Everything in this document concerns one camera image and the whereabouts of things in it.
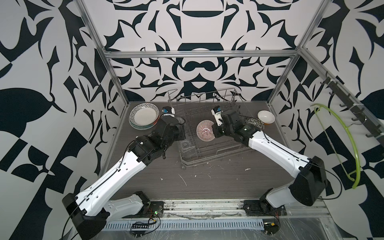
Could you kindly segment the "pink ribbed bowl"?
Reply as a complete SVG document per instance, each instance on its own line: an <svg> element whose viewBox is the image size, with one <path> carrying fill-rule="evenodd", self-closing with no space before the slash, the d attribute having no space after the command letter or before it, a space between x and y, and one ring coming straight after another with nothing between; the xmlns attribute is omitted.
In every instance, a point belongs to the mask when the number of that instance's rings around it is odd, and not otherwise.
<svg viewBox="0 0 384 240"><path fill-rule="evenodd" d="M201 121L196 128L198 138L203 142L210 142L215 139L212 126L214 122L210 120Z"/></svg>

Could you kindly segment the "black white patterned bowl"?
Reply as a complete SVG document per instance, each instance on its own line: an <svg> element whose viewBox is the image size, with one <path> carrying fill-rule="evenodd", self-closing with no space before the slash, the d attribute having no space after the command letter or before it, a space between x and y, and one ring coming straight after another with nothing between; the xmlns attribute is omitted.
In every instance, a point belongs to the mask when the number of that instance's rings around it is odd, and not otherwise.
<svg viewBox="0 0 384 240"><path fill-rule="evenodd" d="M263 131L265 128L264 123L260 119L250 118L247 120L247 123L256 126L261 131Z"/></svg>

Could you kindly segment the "grey wire dish rack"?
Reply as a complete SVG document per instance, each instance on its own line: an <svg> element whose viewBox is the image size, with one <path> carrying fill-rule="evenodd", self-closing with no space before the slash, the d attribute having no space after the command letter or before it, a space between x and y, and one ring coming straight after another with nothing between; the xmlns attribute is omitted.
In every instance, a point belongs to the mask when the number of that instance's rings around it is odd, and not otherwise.
<svg viewBox="0 0 384 240"><path fill-rule="evenodd" d="M211 110L214 107L219 107L222 111L234 110L241 115L242 120L245 116L253 116L236 89L192 93L190 96L172 89L167 95L168 103L175 109L176 116L185 120L185 139L179 142L183 170L252 150L231 137L216 138L213 133L216 119Z"/></svg>

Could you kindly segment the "clear faceted plastic cup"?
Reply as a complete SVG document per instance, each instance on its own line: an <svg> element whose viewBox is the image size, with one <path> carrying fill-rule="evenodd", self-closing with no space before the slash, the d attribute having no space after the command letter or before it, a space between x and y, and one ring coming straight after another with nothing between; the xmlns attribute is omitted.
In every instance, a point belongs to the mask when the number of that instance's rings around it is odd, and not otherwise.
<svg viewBox="0 0 384 240"><path fill-rule="evenodd" d="M194 143L187 140L182 141L181 152L184 158L191 158L196 153L196 148Z"/></svg>

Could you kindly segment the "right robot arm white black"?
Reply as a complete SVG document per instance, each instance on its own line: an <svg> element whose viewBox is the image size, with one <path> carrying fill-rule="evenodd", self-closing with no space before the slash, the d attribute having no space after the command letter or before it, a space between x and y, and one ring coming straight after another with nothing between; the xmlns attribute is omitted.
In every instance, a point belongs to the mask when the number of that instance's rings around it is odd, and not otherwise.
<svg viewBox="0 0 384 240"><path fill-rule="evenodd" d="M312 206L317 201L328 184L322 159L296 153L255 125L244 123L235 111L212 114L215 118L212 128L216 138L233 138L236 142L262 153L294 178L289 184L268 190L260 198L260 208L264 212L296 202Z"/></svg>

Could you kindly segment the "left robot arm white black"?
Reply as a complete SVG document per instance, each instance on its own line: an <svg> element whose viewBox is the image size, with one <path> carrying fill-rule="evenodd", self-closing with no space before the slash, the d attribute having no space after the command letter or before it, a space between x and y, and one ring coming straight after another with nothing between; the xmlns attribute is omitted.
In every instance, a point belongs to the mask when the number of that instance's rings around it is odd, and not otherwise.
<svg viewBox="0 0 384 240"><path fill-rule="evenodd" d="M113 201L112 196L134 175L158 158L166 158L166 151L174 142L183 141L185 119L165 114L148 135L132 140L120 160L91 186L78 194L67 194L62 203L83 240L95 237L108 222L137 215L149 200L142 192Z"/></svg>

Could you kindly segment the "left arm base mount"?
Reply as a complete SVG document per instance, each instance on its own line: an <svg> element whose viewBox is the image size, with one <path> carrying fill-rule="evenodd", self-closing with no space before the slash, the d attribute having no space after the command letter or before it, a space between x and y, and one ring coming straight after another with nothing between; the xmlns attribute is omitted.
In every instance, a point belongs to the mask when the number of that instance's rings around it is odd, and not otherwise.
<svg viewBox="0 0 384 240"><path fill-rule="evenodd" d="M146 203L136 215L127 215L127 216L124 216L123 219L146 218L146 217L150 217L151 214L158 214L158 213L162 215L164 212L164 204L165 202L163 201L153 201L150 203Z"/></svg>

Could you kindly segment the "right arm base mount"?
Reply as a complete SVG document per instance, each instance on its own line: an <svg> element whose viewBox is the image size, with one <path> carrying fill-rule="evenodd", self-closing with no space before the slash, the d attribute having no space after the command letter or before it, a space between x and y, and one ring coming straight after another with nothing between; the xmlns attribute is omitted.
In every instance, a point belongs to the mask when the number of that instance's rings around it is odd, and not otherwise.
<svg viewBox="0 0 384 240"><path fill-rule="evenodd" d="M286 216L285 207L274 208L267 200L245 200L242 209L247 216Z"/></svg>

